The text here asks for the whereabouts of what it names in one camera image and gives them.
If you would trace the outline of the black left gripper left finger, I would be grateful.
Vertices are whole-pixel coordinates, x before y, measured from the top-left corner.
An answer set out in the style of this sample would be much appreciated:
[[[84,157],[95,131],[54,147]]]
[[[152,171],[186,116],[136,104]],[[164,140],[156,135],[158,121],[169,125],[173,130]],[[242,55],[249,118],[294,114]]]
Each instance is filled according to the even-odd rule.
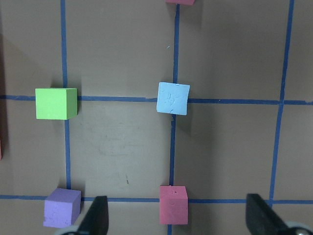
[[[86,216],[79,225],[79,235],[106,235],[109,229],[107,196],[95,197]]]

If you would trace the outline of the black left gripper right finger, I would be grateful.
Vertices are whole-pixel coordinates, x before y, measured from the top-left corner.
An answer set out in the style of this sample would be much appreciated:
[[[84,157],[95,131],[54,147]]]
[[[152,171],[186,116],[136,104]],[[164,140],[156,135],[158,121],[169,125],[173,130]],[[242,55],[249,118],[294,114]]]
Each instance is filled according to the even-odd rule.
[[[258,194],[246,196],[246,226],[251,235],[288,235],[289,227]]]

